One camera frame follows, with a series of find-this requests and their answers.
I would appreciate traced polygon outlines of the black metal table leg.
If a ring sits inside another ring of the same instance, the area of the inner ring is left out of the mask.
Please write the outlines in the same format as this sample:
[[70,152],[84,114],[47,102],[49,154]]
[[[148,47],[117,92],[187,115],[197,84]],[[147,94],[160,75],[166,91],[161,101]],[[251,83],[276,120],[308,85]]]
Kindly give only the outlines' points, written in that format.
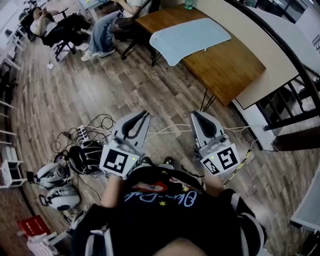
[[159,58],[162,56],[162,54],[159,51],[154,50],[151,54],[151,66],[154,67],[156,62],[159,60]]
[[208,108],[212,105],[212,103],[215,101],[216,97],[212,94],[210,99],[207,100],[206,104],[205,104],[205,100],[207,98],[207,93],[208,93],[208,88],[205,89],[204,95],[203,95],[203,99],[201,102],[201,106],[200,106],[200,111],[202,112],[206,112],[208,110]]

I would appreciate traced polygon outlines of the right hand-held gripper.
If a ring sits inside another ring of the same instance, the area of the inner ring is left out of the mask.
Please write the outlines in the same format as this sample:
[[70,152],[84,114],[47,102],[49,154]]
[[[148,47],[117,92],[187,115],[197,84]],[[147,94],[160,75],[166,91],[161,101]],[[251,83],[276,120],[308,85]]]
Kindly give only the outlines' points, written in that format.
[[203,111],[193,111],[190,114],[190,124],[200,148],[200,162],[206,171],[219,176],[230,170],[234,171],[240,165],[236,145],[230,142],[215,117]]

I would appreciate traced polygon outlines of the person's left forearm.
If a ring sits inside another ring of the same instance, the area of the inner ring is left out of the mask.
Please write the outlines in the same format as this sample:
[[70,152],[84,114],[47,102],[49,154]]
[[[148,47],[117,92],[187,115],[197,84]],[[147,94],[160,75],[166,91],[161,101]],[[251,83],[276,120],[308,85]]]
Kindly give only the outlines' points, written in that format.
[[106,183],[100,205],[104,208],[115,208],[120,201],[124,184],[123,179],[111,174]]

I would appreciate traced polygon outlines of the white shelf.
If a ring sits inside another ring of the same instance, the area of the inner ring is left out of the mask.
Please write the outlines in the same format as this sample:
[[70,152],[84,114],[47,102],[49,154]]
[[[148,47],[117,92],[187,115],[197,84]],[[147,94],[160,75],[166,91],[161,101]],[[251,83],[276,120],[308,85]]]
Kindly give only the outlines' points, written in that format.
[[20,170],[23,161],[19,160],[13,143],[8,141],[9,136],[17,134],[0,128],[0,135],[5,136],[5,140],[0,139],[0,189],[21,187],[27,181]]

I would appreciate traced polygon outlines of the black stair railing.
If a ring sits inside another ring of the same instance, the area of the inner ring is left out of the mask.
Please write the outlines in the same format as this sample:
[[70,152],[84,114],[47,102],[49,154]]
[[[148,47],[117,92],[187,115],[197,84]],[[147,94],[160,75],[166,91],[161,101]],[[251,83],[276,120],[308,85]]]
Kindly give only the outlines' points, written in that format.
[[237,0],[224,0],[256,23],[283,51],[295,75],[255,105],[265,118],[266,131],[320,117],[320,55],[304,34],[289,21]]

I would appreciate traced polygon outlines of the light blue towel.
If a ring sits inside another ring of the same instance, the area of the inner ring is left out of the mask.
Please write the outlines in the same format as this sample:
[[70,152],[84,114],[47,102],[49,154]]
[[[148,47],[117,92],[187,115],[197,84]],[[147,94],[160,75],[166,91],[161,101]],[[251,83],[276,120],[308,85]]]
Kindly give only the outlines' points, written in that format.
[[230,34],[210,18],[201,18],[156,31],[149,43],[175,66],[183,58],[229,41]]

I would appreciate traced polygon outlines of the brown wooden table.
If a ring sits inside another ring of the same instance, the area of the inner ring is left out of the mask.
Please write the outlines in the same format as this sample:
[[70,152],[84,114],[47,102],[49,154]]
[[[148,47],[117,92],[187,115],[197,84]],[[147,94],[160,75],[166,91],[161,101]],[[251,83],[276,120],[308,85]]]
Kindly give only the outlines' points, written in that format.
[[253,20],[224,0],[196,0],[196,8],[236,36],[265,66],[263,74],[237,97],[249,108],[298,75],[298,71],[276,42]]

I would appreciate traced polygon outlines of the white rounded device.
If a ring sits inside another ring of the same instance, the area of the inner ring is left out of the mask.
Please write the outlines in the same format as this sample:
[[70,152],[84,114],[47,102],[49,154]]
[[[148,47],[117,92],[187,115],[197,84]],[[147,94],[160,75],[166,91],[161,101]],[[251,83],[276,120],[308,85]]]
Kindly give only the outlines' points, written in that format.
[[58,211],[73,209],[81,202],[77,190],[72,185],[52,188],[46,196],[40,194],[38,197],[41,205]]
[[64,161],[50,162],[38,170],[34,175],[34,181],[41,187],[50,190],[63,184],[69,176],[70,169]]

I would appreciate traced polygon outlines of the yellow black striped strip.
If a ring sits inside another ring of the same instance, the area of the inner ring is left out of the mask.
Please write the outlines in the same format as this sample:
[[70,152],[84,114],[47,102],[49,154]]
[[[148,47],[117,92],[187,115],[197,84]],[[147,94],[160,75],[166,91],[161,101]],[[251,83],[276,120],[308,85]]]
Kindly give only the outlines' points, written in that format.
[[252,153],[252,150],[249,149],[246,153],[244,160],[239,164],[239,166],[236,167],[235,170],[223,180],[222,183],[224,185],[226,185],[235,176],[235,174],[238,172],[238,170],[240,170],[245,165],[245,163],[248,160],[248,158],[250,157],[251,153]]

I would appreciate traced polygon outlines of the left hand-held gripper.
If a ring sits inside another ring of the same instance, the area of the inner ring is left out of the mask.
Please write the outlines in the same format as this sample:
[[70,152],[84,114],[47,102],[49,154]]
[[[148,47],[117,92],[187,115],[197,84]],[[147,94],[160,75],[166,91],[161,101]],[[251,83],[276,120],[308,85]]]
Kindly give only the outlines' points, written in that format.
[[151,116],[146,110],[119,119],[112,130],[112,140],[103,146],[99,169],[105,174],[126,180],[145,155],[141,148],[150,122]]

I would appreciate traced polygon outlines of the black headset bundle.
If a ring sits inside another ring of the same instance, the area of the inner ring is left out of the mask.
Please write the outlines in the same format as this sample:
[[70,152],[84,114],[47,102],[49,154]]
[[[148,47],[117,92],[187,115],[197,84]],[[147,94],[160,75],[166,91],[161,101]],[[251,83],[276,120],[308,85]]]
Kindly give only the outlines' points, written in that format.
[[103,147],[94,140],[85,141],[81,146],[72,146],[66,160],[70,169],[79,175],[101,175],[100,161]]

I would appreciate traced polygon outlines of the person's black printed t-shirt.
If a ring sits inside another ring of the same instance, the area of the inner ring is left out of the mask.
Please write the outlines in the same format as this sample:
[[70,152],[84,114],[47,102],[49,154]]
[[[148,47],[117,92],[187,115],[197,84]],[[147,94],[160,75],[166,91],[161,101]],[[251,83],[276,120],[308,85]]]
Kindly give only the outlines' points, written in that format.
[[206,256],[258,256],[267,234],[234,190],[213,196],[182,171],[143,166],[124,181],[115,206],[90,207],[71,256],[153,256],[178,239]]

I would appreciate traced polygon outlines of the red box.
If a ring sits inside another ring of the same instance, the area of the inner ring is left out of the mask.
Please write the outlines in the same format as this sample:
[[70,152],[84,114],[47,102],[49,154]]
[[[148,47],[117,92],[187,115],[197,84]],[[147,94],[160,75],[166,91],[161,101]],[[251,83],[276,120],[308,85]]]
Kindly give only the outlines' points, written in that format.
[[42,234],[50,235],[51,232],[40,215],[19,220],[18,227],[27,237],[34,237]]

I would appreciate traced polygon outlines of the person's right forearm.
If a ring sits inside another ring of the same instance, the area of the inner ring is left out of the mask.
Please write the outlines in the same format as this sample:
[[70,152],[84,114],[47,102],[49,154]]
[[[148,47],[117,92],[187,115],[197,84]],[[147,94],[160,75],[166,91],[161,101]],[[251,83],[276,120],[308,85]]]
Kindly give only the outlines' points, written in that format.
[[213,176],[211,173],[206,172],[204,175],[205,191],[213,197],[218,197],[225,189],[225,186],[219,176]]

